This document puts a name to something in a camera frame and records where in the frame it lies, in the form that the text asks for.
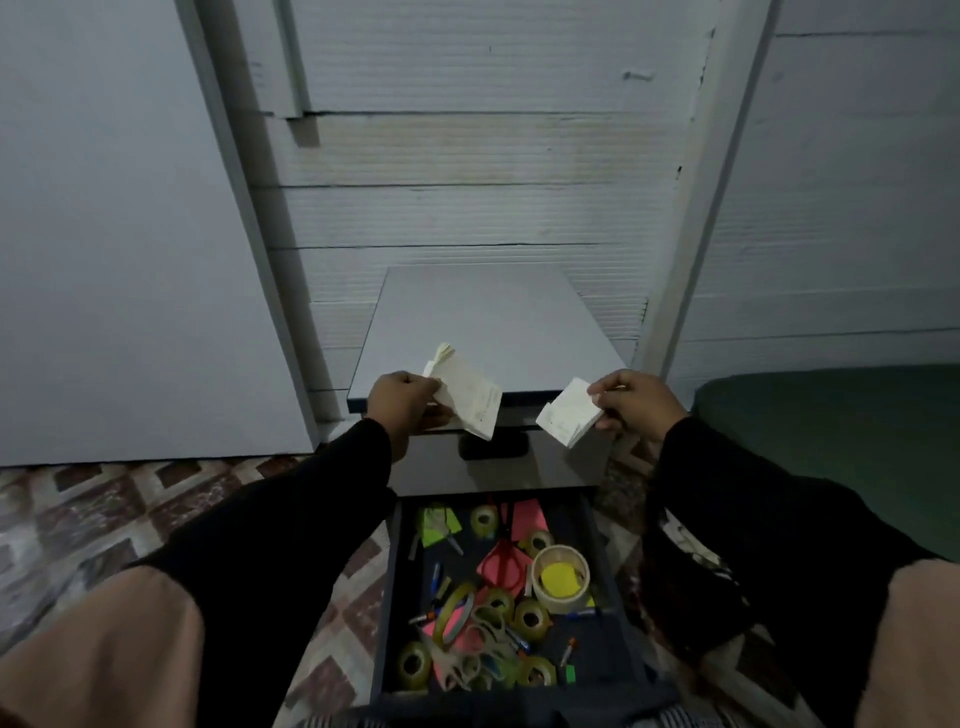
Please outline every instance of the stack of paper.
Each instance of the stack of paper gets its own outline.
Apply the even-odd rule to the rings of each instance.
[[[603,414],[587,394],[587,387],[587,382],[574,377],[537,416],[537,424],[568,448],[576,445]]]
[[[467,432],[488,441],[493,437],[502,389],[457,356],[449,344],[440,345],[423,375],[440,380],[434,399],[452,409]]]

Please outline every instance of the black sleeve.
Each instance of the black sleeve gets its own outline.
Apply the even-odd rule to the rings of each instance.
[[[166,572],[203,615],[197,725],[273,724],[337,576],[396,502],[390,467],[386,431],[364,420],[132,564]]]
[[[814,713],[853,725],[887,584],[933,554],[850,489],[794,477],[692,417],[667,434],[654,485],[730,566]]]

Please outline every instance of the hand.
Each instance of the hand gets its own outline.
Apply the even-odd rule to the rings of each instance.
[[[437,404],[437,379],[394,372],[378,379],[367,398],[367,417],[376,420],[390,435],[394,462],[407,453],[410,435],[450,422],[453,411]]]
[[[651,442],[663,442],[670,428],[688,417],[670,388],[658,376],[621,369],[593,382],[587,393],[606,413],[597,429],[630,429]]]

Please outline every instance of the floor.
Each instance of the floor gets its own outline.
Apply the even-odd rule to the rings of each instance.
[[[0,654],[43,627],[124,564],[245,483],[299,457],[83,464],[0,470]],[[595,518],[631,621],[643,626],[638,565],[642,477],[611,462]],[[369,699],[389,541],[386,524],[353,554],[307,646],[275,728]],[[698,673],[645,641],[648,662],[681,684],[688,708],[731,724],[816,722],[778,671],[762,628],[710,653]]]

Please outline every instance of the green sofa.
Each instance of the green sofa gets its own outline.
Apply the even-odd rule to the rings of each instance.
[[[694,412],[960,561],[960,365],[731,376],[702,386]]]

